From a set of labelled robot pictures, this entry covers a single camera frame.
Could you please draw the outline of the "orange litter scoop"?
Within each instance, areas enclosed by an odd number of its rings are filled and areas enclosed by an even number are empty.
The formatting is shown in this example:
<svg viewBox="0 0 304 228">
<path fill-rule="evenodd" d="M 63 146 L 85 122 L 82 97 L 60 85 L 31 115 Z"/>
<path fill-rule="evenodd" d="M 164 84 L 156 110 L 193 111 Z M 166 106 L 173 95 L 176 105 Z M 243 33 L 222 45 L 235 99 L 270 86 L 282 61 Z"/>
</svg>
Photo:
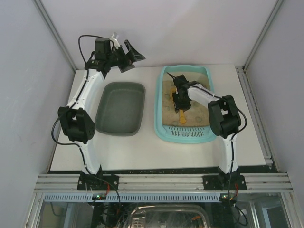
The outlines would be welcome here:
<svg viewBox="0 0 304 228">
<path fill-rule="evenodd" d="M 171 91 L 170 91 L 170 99 L 171 99 L 172 102 L 174 102 L 173 101 L 173 93 L 175 93 L 175 92 L 176 92 L 176 88 L 172 87 Z M 187 120 L 186 120 L 186 117 L 184 115 L 183 110 L 179 109 L 178 113 L 179 113 L 179 123 L 182 124 L 182 125 L 186 124 Z"/>
</svg>

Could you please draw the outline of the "teal litter box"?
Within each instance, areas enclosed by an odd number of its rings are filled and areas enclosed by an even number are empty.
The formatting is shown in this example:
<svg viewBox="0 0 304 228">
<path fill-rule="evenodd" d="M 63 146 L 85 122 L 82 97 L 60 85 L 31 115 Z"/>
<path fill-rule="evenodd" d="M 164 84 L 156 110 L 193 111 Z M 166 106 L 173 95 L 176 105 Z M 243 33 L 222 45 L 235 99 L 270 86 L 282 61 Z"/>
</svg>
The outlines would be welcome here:
<svg viewBox="0 0 304 228">
<path fill-rule="evenodd" d="M 167 74 L 174 76 L 185 75 L 188 81 L 198 81 L 210 91 L 214 91 L 213 82 L 209 70 L 205 66 L 177 65 L 165 66 L 157 80 L 154 99 L 154 130 L 156 135 L 162 140 L 175 143 L 207 143 L 213 141 L 216 136 L 209 126 L 209 116 L 207 108 L 194 107 L 191 101 L 191 109 L 185 113 L 186 124 L 179 123 L 179 114 L 174 111 L 174 104 L 165 98 L 170 95 L 171 88 L 174 87 L 173 79 Z M 196 122 L 196 117 L 202 118 L 201 122 Z"/>
</svg>

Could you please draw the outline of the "grey plastic bin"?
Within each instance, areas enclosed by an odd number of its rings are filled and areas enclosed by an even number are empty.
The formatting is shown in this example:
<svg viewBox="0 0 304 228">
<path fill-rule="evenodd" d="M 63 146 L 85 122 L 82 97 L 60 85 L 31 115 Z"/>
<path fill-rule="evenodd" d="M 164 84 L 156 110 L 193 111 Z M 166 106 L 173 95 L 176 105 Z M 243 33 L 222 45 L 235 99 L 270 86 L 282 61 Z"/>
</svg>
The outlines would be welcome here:
<svg viewBox="0 0 304 228">
<path fill-rule="evenodd" d="M 112 82 L 105 86 L 95 116 L 99 133 L 133 136 L 141 127 L 145 87 L 135 82 Z"/>
</svg>

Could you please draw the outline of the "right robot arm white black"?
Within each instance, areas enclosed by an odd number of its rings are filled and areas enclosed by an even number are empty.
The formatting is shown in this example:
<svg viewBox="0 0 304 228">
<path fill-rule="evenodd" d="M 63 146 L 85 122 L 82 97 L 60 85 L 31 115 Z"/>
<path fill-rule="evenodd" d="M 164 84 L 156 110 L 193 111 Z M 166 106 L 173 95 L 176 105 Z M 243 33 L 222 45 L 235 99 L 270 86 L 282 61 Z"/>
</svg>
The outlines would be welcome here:
<svg viewBox="0 0 304 228">
<path fill-rule="evenodd" d="M 236 106 L 233 96 L 217 96 L 197 81 L 188 81 L 185 75 L 168 75 L 173 79 L 175 91 L 171 93 L 175 112 L 187 111 L 191 108 L 191 101 L 207 107 L 209 126 L 214 135 L 221 137 L 222 152 L 219 168 L 224 174 L 231 174 L 238 169 L 234 147 L 240 129 L 242 115 L 245 114 Z"/>
</svg>

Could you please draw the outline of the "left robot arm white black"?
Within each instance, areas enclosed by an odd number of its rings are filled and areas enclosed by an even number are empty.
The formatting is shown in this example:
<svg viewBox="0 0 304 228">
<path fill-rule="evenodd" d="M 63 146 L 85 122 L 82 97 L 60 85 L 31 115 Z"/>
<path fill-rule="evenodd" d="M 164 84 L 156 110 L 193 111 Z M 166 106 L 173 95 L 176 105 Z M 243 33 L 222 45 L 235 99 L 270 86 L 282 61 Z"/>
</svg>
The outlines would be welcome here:
<svg viewBox="0 0 304 228">
<path fill-rule="evenodd" d="M 129 42 L 123 45 L 115 37 L 95 36 L 95 49 L 85 61 L 85 75 L 75 95 L 65 107 L 57 111 L 57 123 L 68 137 L 68 145 L 75 145 L 81 153 L 83 173 L 97 175 L 102 171 L 90 140 L 95 134 L 95 123 L 90 109 L 95 93 L 100 88 L 111 68 L 118 67 L 123 73 L 133 69 L 134 63 L 145 60 Z"/>
</svg>

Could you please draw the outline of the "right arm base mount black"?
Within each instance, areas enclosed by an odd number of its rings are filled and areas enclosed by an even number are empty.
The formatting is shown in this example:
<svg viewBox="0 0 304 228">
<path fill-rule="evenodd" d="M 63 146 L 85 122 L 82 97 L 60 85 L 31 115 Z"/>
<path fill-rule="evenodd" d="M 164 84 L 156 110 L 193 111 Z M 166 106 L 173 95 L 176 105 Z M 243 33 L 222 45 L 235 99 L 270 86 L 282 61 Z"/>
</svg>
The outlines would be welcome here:
<svg viewBox="0 0 304 228">
<path fill-rule="evenodd" d="M 247 190 L 245 177 L 232 172 L 230 175 L 219 173 L 217 175 L 204 175 L 202 177 L 204 190 Z"/>
</svg>

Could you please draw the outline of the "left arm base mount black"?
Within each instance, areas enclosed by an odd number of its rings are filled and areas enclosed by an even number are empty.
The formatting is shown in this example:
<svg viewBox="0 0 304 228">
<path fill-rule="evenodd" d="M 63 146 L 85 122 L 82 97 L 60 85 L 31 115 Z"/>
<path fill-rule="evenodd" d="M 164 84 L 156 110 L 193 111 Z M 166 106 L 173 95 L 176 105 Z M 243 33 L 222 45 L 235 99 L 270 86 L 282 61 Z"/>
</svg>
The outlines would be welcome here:
<svg viewBox="0 0 304 228">
<path fill-rule="evenodd" d="M 80 191 L 106 191 L 117 190 L 119 184 L 118 175 L 92 175 L 80 173 L 77 190 Z"/>
</svg>

